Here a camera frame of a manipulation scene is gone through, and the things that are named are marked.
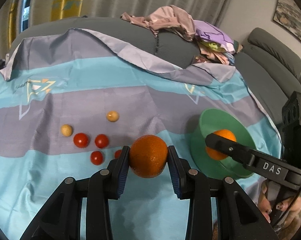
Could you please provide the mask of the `right hand painted nails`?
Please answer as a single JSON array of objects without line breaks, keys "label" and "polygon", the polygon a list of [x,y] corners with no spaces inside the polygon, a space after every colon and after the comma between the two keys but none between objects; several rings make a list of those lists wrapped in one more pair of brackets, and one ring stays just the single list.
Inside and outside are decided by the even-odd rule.
[{"label": "right hand painted nails", "polygon": [[282,223],[281,228],[286,229],[295,219],[295,217],[298,215],[298,213],[301,211],[301,196],[298,196],[295,200],[294,197],[289,197],[276,205],[274,207],[271,205],[270,201],[267,199],[268,196],[268,185],[269,181],[265,180],[261,184],[261,191],[258,197],[258,203],[257,207],[261,211],[261,213],[264,215],[266,220],[270,223],[270,214],[273,210],[279,210],[279,211],[288,211],[288,215],[285,219],[285,221]]}]

